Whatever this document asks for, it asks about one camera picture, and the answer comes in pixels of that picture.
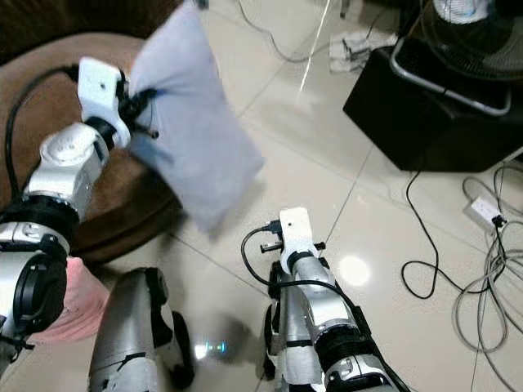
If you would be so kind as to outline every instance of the gray cable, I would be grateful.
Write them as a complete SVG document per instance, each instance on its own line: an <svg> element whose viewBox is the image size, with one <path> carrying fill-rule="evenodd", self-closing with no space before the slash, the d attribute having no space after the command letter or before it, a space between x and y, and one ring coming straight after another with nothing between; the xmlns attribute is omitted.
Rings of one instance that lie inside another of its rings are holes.
<svg viewBox="0 0 523 392"><path fill-rule="evenodd" d="M247 17L247 14L245 13L245 10L244 10L244 6L242 4L242 1L241 0L238 0L238 5L239 5L239 10L242 14L242 17L244 18L244 20L247 22L247 24L249 26L251 26L253 29L255 29L256 31L259 31L260 33L263 33L263 34L266 34L269 36L270 38L270 41L272 42L272 46L274 47L274 49L276 50L276 53L278 53L278 55L284 59L285 61L287 61L288 63L293 63L293 64L301 64L301 63L306 63L307 61L309 61L312 57L316 56L318 53L321 53L322 51L324 51L325 49L328 49L329 46L330 46L330 42L328 43L325 43L324 45L321 45L320 47L318 47L315 51L313 51L310 55L306 56L306 57L298 57L297 59L293 59L292 57L289 57L287 56L286 54L284 54L281 49L279 49L278 47L278 44L276 43L276 40L275 40L275 36L272 34L272 32L268 29L264 29L260 26L258 26L257 24L254 24L254 22L252 22L248 17Z"/></svg>
<svg viewBox="0 0 523 392"><path fill-rule="evenodd" d="M244 18L245 22L247 22L247 24L249 26L251 26L253 29L255 29L256 31L260 32L260 33L263 33L263 34L266 34L269 36L270 38L270 41L272 43L272 46L274 47L276 53L278 53L278 56L280 56L282 59L284 59L285 61L287 61L288 63L293 63L293 64L302 64L302 63L306 63L307 61L309 61L312 57L316 56L317 54L321 53L322 51L324 51L325 49L328 49L330 47L330 42L328 43L325 43L324 45L321 45L320 47L318 47L315 51L313 51L310 55L308 56L305 56L305 57L298 57L298 58L292 58L292 57L289 57L287 56L285 53L283 53L281 51L281 49L279 49L278 47L278 44L276 43L276 40L275 40L275 36L273 35L273 33L269 30L269 29L265 29L257 24L255 24L254 22L252 22L247 14L245 13L245 9L244 9L244 5L242 4L242 0L238 0L238 5L239 5L239 11L240 13L242 14L242 17ZM382 9L377 15L376 17L374 18L374 20L372 21L372 23L370 24L369 26L369 30L367 31L367 36L366 36L366 39L369 38L370 34L372 33L373 29L374 29L374 26L376 25L376 23L381 19L381 17L383 15L385 15L387 12L389 11L388 8L384 8Z"/></svg>
<svg viewBox="0 0 523 392"><path fill-rule="evenodd" d="M510 203L507 203L505 200L501 198L501 185L498 185L498 177L499 175L503 175L505 171L513 171L518 172L523 175L523 168L521 167L515 167L515 166L506 166L503 165L501 167L498 167L494 172L494 188L490 188L484 181L475 178L473 176L465 177L462 183L462 189L465 196L468 198L470 202L474 201L476 197L473 197L469 190L467 189L467 184L470 184L471 182L476 182L481 188L483 188L494 200L498 202L498 209L500 212L504 213L503 209L509 210L513 214L517 216L523 217L523 211L519 210L518 208L514 207Z"/></svg>
<svg viewBox="0 0 523 392"><path fill-rule="evenodd" d="M476 197L473 197L469 189L467 188L468 184L471 184L472 182L477 183L482 189L484 189L494 200L498 203L498 209L500 212L510 211L513 214L517 216L523 216L523 211L519 210L518 208L514 207L510 203L507 203L505 200L501 198L501 186L503 184L503 175L505 171L514 171L518 172L520 174L523 174L523 169L520 167L514 167L514 166L507 166L503 165L495 170L494 172L494 188L490 188L484 181L479 180L475 177L468 176L463 180L462 187L463 187L463 193L465 196L469 199L469 201L473 201ZM477 350L478 352L485 355L487 362L489 363L490 367L498 377L498 379L512 392L517 392L517 389L511 385L503 376L503 374L499 371L499 369L496 367L491 354L499 350L503 344L508 339L508 322L519 332L523 335L523 326L521 326L511 315L511 313L508 311L506 306L502 303L500 294L498 292L498 286L497 283L494 281L494 277L496 274L500 271L500 268L504 268L508 271L510 271L514 276L519 279L520 281L523 281L523 276L521 275L520 271L517 271L516 269L512 268L511 264L519 265L520 267L523 267L523 249L509 249L506 250L503 247L503 237L505 236L507 230L510 227L513 226L523 226L523 222L519 220L511 220L501 230L501 233L499 233L499 236L493 241L492 246L490 247L487 257L485 258L485 274L474 280L471 284L469 284L466 287L465 292L461 292L458 297L456 298L456 301L454 302L454 312L453 312L453 321L454 326L456 329L456 332L458 334L459 339L465 344L467 347ZM496 248L496 244L498 245L498 254L494 254L494 250ZM463 330L461 328L461 324L459 321L459 309L461 306L461 302L463 298L466 295L470 295L467 293L471 287L477 285L478 283L482 283L482 288L488 288L489 290L482 292L479 295L478 298L478 306L477 306L477 317L476 317L476 327L477 327L477 334L478 334L478 346L473 345L465 336L463 333ZM498 314L498 318L501 324L502 328L502 336L499 339L499 341L494 344L491 347L487 347L485 343L485 337L483 334L483 310L485 306L485 296L491 296L491 299L494 304L494 308L496 310L496 313ZM515 309L514 306L505 299L505 302L510 305L511 308Z"/></svg>

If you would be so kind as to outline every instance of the black cable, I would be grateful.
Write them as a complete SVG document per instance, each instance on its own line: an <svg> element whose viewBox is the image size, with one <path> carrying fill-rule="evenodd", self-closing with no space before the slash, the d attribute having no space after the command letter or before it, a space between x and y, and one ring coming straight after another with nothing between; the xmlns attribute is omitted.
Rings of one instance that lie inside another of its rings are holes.
<svg viewBox="0 0 523 392"><path fill-rule="evenodd" d="M7 118L7 124L6 124L6 138L4 140L4 154L5 154L5 160L6 160L6 169L7 169L7 175L9 177L9 184L11 186L11 201L16 200L20 197L20 187L18 186L18 180L16 179L16 173L15 173L15 167L13 164L13 157L12 157L12 142L13 142L13 133L15 129L15 120L16 115L18 114L18 111L22 106L24 106L29 94L38 86L40 85L44 80L47 78L56 75L65 73L74 81L78 81L78 65L72 65L72 66L61 66L53 69L49 69L48 71L41 73L36 78L34 78L31 82L29 82L22 92L16 97L15 103L11 107L11 112L9 113L9 117Z"/></svg>
<svg viewBox="0 0 523 392"><path fill-rule="evenodd" d="M376 25L376 23L381 19L381 17L383 15L385 15L387 12L389 11L389 8L383 8L377 15L376 17L373 19L373 21L371 22L370 26L369 26L369 31L367 32L367 36L365 37L365 39L369 39L370 37L370 34L372 33L373 29L374 29L374 26Z"/></svg>
<svg viewBox="0 0 523 392"><path fill-rule="evenodd" d="M336 294L338 294L345 302L346 304L350 307L350 308L355 308L355 305L354 303L351 301L351 299L338 287L336 286L333 286L332 284L329 284L329 283L325 283L325 282L321 282L321 281L317 281L317 280L300 280L300 281L297 281L297 282L278 282L278 283L273 283L273 282L269 282L268 280L265 280L264 278L262 278L260 275L257 274L257 272L252 268L252 266L250 265L250 263L248 262L248 259L247 259L247 255L245 253L245 246L247 245L247 242L248 240L256 233L261 233L261 232L264 232L264 231L269 231L267 227L259 227L257 229L254 229L252 231L250 231L244 238L244 240L242 241L242 245L241 245L241 254L242 254L242 259L244 260L244 264L245 264L245 267L247 268L248 272L258 281L260 282L261 284L264 284L265 286L267 287L270 287L270 288L285 288L285 287L295 287L295 286L309 286L309 285L314 285L314 286L321 286L321 287L326 287L328 288L329 290L332 290L333 292L335 292Z"/></svg>
<svg viewBox="0 0 523 392"><path fill-rule="evenodd" d="M501 240L501 236L499 235L499 227L497 225L496 225L496 239L498 240L498 247L499 247L499 250L501 251L501 256L503 256L503 260L505 261L507 259L507 253L505 252L505 247L503 246L503 241Z"/></svg>
<svg viewBox="0 0 523 392"><path fill-rule="evenodd" d="M444 272L441 268L440 268L440 253L438 251L438 248L436 246L436 244L434 243L434 240L432 239L432 236L429 234L428 230L427 230L427 227L425 226L425 223L423 222L423 219L422 217L418 214L418 210L416 210L416 207L414 206L414 204L412 203L412 200L410 199L410 189L413 185L413 183L416 181L416 179L419 177L419 175L421 174L422 172L422 169L418 170L416 172L416 174L414 175L414 177L412 178L412 180L410 180L409 182L409 185L407 186L407 190L405 192L405 196L407 198L407 202L409 202L409 205L410 205L410 208L412 209L412 211L414 212L414 215L416 216L416 218L418 219L418 222L419 224L421 225L422 227L422 230L423 230L423 233L425 233L425 235L427 236L427 239L429 240L429 243L431 243L431 246L432 246L432 249L434 250L434 254L435 254L435 262L434 264L430 264L430 263L427 263L426 261L419 261L419 260L413 260L413 261L407 261L406 263L404 263L401 267L401 281L402 283L404 284L405 288L413 295L415 296L416 298L420 299L420 300L428 300L429 298L431 298L433 295L434 295L434 291L436 290L436 281L437 281L437 276L438 274L441 274L441 276L443 276L443 278L445 278L445 280L447 282L449 282L454 288L456 288L458 291L460 292L464 292L465 289L460 287L450 276L447 275L446 272ZM503 248L503 244L501 243L501 238L499 237L499 231L498 231L498 227L496 227L496 233L498 235L497 237L497 241L496 243L499 244L500 246L500 249L503 249L503 254L504 254L504 248ZM430 268L433 268L434 269L434 275L432 277L432 285L431 285L431 290L429 291L429 293L425 296L423 295L420 295L420 294L417 294L411 287L410 285L407 283L407 279L405 277L405 270L407 269L407 267L409 265L413 265L413 264L417 264L417 265L425 265L426 267L430 267ZM505 267L503 266L503 268L494 276L494 281L496 281L499 276L503 273ZM487 287L481 289L481 290L477 290L477 291L468 291L467 293L468 294L481 294L483 292L487 292L489 290L489 285L487 284Z"/></svg>

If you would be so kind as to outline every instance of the floor tile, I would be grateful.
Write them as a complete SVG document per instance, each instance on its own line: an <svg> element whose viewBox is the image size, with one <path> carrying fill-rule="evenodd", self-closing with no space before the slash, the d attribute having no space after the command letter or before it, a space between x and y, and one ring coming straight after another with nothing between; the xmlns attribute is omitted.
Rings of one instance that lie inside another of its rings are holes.
<svg viewBox="0 0 523 392"><path fill-rule="evenodd" d="M85 392L95 339L37 347L2 386L2 392Z"/></svg>
<svg viewBox="0 0 523 392"><path fill-rule="evenodd" d="M297 48L317 27L327 3L318 0L241 1L249 20L271 31L276 43L290 50ZM238 0L211 0L209 5L211 11L248 26L240 12Z"/></svg>
<svg viewBox="0 0 523 392"><path fill-rule="evenodd" d="M424 220L439 226L452 235L470 243L481 250L488 248L485 230L463 213L469 204L463 194L462 182L467 176L474 176L492 187L493 170L484 173L432 173L424 172L413 184L410 195L413 204ZM400 171L394 163L378 148L373 148L361 175L358 185L375 191L409 209L405 191L412 178L408 171ZM517 203L517 195L523 190L523 176L517 180L506 180L503 183L508 200ZM471 196L482 196L492 203L495 200L476 183L467 188Z"/></svg>
<svg viewBox="0 0 523 392"><path fill-rule="evenodd" d="M498 353L491 354L494 365L515 390L523 388L521 350L523 350L521 334L511 325L505 346ZM509 389L496 376L486 357L483 354L478 354L472 392L491 391L508 392Z"/></svg>
<svg viewBox="0 0 523 392"><path fill-rule="evenodd" d="M157 265L169 305L186 318L193 348L226 343L224 354L197 361L192 391L254 391L262 359L263 316L270 300L174 238L158 238L106 266L105 279L138 266ZM84 391L95 338L38 348L13 372L2 391Z"/></svg>
<svg viewBox="0 0 523 392"><path fill-rule="evenodd" d="M3 390L3 387L5 385L9 385L9 379L17 374L18 369L22 366L24 366L24 363L26 362L26 359L33 354L32 351L29 350L22 350L18 356L18 359L9 365L6 369L6 371L3 373L2 378L0 379L0 390Z"/></svg>
<svg viewBox="0 0 523 392"><path fill-rule="evenodd" d="M274 392L275 386L273 381L263 380L257 387L256 392Z"/></svg>
<svg viewBox="0 0 523 392"><path fill-rule="evenodd" d="M331 34L359 29L341 20L338 12L329 12L317 48L329 42ZM293 57L306 56L314 42L312 34ZM289 148L354 179L372 146L342 110L357 78L353 73L330 73L327 48L310 64L285 64L244 116Z"/></svg>
<svg viewBox="0 0 523 392"><path fill-rule="evenodd" d="M226 343L224 354L209 352L198 361L190 390L254 391L270 300L179 241L171 244L159 268L169 287L169 305L186 318L199 356L206 343Z"/></svg>
<svg viewBox="0 0 523 392"><path fill-rule="evenodd" d="M281 209L305 206L311 214L315 237L319 241L327 238L353 181L296 154L265 132L258 131L258 125L248 121L244 124L266 157L266 164L256 182L211 235L199 232L190 221L172 232L241 279L255 284L239 252L244 236L276 219ZM260 234L252 239L247 249L254 268L264 277L268 277L271 262L278 258L278 254L260 254L259 245L270 240L274 238ZM265 292L261 285L257 287Z"/></svg>
<svg viewBox="0 0 523 392"><path fill-rule="evenodd" d="M227 98L240 113L277 73L282 60L257 31L211 12L200 15Z"/></svg>
<svg viewBox="0 0 523 392"><path fill-rule="evenodd" d="M432 225L428 229L446 273L462 285L481 275L482 252ZM457 292L440 278L434 296L420 301L400 280L406 261L434 262L412 213L357 185L324 256L345 293L362 306L384 357L408 385L423 392L470 389L475 352L461 344L451 322ZM413 290L428 292L431 270L413 266L406 276ZM471 339L474 304L467 298L461 317Z"/></svg>

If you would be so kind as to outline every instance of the power strip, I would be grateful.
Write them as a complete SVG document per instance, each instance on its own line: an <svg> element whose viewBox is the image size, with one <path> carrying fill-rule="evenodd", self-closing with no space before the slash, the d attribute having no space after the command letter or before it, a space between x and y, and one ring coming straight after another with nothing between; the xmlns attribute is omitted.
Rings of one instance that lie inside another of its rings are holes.
<svg viewBox="0 0 523 392"><path fill-rule="evenodd" d="M488 231L494 231L496 229L492 220L496 216L501 216L501 211L482 197L476 198L463 212L479 226Z"/></svg>

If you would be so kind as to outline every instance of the black box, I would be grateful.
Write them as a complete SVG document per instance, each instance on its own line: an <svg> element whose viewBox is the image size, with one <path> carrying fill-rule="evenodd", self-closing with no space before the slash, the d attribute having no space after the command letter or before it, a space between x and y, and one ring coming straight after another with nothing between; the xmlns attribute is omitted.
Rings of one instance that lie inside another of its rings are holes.
<svg viewBox="0 0 523 392"><path fill-rule="evenodd" d="M483 172L523 146L523 96L490 117L396 76L373 51L343 111L401 170Z"/></svg>

